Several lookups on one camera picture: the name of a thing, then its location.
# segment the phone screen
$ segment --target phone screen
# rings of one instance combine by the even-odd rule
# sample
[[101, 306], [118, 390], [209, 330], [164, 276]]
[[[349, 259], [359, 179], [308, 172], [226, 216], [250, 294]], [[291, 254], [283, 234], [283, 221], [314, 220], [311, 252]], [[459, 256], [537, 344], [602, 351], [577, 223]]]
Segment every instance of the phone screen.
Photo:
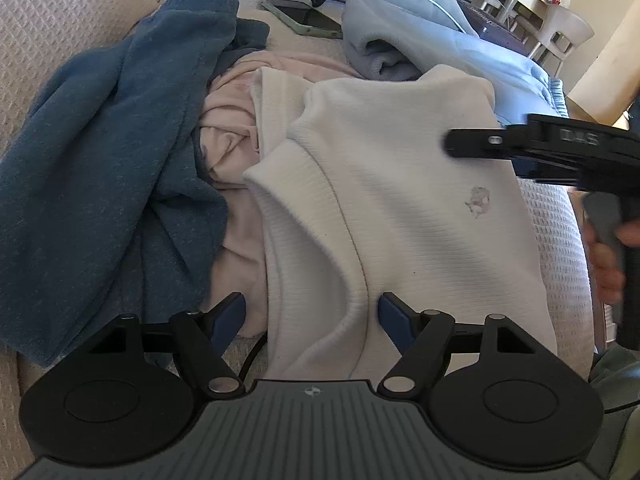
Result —
[[325, 16], [322, 12], [303, 2], [293, 0], [265, 0], [280, 12], [289, 16], [300, 25], [308, 25], [314, 28], [324, 28], [325, 30], [342, 30], [339, 23]]

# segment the white knit sweater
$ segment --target white knit sweater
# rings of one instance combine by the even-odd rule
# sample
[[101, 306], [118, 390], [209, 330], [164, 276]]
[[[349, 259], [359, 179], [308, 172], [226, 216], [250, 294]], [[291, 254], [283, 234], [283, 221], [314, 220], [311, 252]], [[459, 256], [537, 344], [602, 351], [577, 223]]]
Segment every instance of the white knit sweater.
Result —
[[505, 314], [556, 352], [510, 162], [442, 149], [451, 128], [498, 128], [487, 81], [448, 66], [315, 85], [261, 70], [266, 156], [245, 177], [267, 239], [268, 378], [379, 381], [399, 357], [378, 323], [385, 291], [459, 322]]

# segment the finger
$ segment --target finger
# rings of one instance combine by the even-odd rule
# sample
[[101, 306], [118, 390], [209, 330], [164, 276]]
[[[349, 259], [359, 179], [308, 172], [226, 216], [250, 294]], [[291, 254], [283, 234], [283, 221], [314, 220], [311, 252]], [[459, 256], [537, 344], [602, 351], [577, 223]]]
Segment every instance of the finger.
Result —
[[640, 247], [640, 220], [633, 220], [620, 226], [616, 235], [627, 247]]
[[625, 275], [617, 269], [594, 269], [596, 283], [601, 288], [622, 290], [625, 286]]
[[617, 269], [616, 253], [605, 244], [593, 244], [589, 247], [589, 261], [597, 269]]
[[622, 291], [613, 288], [598, 288], [598, 298], [602, 303], [613, 305], [622, 301]]
[[596, 229], [593, 228], [593, 225], [590, 222], [585, 223], [582, 226], [582, 239], [587, 245], [593, 245], [596, 243]]

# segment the pink garment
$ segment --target pink garment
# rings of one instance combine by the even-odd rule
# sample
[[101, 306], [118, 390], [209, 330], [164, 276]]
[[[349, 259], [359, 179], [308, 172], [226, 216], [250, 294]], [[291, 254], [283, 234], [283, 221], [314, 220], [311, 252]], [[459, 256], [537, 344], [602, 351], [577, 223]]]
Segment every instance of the pink garment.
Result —
[[229, 216], [225, 238], [211, 269], [207, 311], [232, 292], [246, 298], [246, 321], [239, 335], [252, 337], [267, 329], [267, 283], [262, 216], [244, 185], [242, 173], [260, 162], [258, 131], [250, 88], [254, 72], [267, 66], [312, 83], [359, 77], [352, 68], [315, 54], [261, 51], [239, 59], [211, 83], [200, 117], [200, 148], [214, 183], [225, 197]]

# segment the blue towel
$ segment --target blue towel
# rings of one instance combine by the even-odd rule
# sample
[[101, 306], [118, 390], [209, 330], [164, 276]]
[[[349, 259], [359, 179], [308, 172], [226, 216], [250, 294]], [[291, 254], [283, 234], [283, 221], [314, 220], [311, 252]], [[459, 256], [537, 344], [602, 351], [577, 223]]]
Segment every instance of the blue towel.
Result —
[[168, 0], [34, 102], [0, 162], [0, 340], [30, 360], [49, 365], [118, 314], [165, 322], [207, 296], [227, 210], [201, 178], [198, 117], [214, 71], [269, 30], [237, 10]]

